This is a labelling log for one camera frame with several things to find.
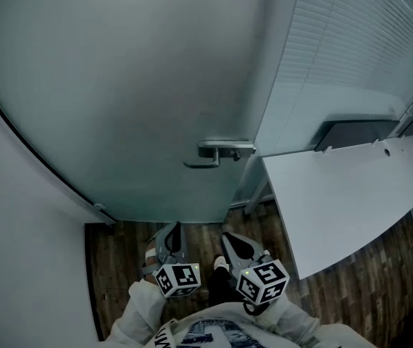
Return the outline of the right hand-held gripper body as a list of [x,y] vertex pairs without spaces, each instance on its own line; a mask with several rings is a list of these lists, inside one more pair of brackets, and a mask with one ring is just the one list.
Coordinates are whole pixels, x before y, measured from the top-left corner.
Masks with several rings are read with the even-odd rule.
[[230,266],[231,286],[252,305],[265,305],[284,293],[290,276],[279,260],[263,251],[256,261],[245,260],[243,270],[234,271]]

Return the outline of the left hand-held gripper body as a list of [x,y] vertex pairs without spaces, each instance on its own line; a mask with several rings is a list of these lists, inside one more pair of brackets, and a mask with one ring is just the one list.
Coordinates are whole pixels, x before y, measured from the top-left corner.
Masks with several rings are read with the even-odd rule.
[[[151,257],[156,253],[150,250],[146,255]],[[200,266],[188,261],[187,251],[166,254],[160,252],[157,256],[157,263],[144,264],[142,273],[144,276],[153,275],[165,298],[188,296],[200,287]]]

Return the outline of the metal door lever handle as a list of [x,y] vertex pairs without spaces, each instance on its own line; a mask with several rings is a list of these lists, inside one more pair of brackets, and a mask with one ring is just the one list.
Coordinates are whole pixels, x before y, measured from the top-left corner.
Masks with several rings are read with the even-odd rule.
[[249,158],[256,152],[252,141],[247,140],[203,140],[197,143],[198,155],[201,158],[210,158],[210,161],[202,163],[183,162],[190,169],[218,168],[221,159],[232,159],[234,162],[242,158]]

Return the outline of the frosted glass door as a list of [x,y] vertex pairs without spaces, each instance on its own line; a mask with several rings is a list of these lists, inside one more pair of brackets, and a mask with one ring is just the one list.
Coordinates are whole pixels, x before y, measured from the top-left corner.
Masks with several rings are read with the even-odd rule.
[[120,220],[222,221],[253,141],[273,0],[0,0],[0,108]]

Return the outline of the person's left forearm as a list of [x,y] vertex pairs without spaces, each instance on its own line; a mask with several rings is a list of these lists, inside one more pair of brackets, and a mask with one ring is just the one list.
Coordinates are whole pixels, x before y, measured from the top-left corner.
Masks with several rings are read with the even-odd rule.
[[102,343],[110,348],[142,348],[160,329],[166,303],[159,287],[142,279],[131,285],[129,302]]

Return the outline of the person's right forearm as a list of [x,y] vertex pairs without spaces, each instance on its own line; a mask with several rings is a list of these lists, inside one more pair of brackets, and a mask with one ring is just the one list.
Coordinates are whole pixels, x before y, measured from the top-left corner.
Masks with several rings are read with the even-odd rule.
[[273,301],[256,317],[256,322],[264,329],[298,344],[308,341],[320,327],[318,318],[313,318],[292,303],[286,294]]

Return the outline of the person's black trouser leg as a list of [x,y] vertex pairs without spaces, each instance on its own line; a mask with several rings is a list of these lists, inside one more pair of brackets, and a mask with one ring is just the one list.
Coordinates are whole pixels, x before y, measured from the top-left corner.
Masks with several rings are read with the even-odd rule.
[[230,284],[230,273],[227,268],[215,268],[207,281],[208,306],[214,307],[228,302],[242,302],[241,295]]

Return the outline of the person's white printed sweatshirt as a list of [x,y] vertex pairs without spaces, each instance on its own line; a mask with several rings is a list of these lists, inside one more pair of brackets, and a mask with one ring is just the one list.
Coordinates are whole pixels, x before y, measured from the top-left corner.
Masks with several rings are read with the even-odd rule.
[[303,343],[272,333],[239,303],[224,303],[162,323],[142,348],[376,348],[344,324],[323,325]]

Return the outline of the white rectangular table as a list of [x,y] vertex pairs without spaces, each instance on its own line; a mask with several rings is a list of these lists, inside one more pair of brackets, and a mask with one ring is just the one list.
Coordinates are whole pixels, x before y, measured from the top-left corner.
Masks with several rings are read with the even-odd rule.
[[262,164],[266,176],[244,212],[272,189],[300,279],[355,253],[413,208],[413,136],[268,156]]

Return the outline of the large dark desk partition panel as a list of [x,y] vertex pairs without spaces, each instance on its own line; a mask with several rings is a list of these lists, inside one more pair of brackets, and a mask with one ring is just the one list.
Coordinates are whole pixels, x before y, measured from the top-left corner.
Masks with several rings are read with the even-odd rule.
[[315,152],[323,152],[329,147],[340,149],[382,141],[398,124],[397,120],[325,121],[313,136],[310,146]]

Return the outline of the wide white window blind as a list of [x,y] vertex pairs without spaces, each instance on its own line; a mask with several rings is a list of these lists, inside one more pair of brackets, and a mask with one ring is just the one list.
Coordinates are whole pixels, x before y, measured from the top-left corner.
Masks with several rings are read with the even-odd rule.
[[256,138],[313,149],[339,120],[400,120],[413,104],[413,0],[296,0]]

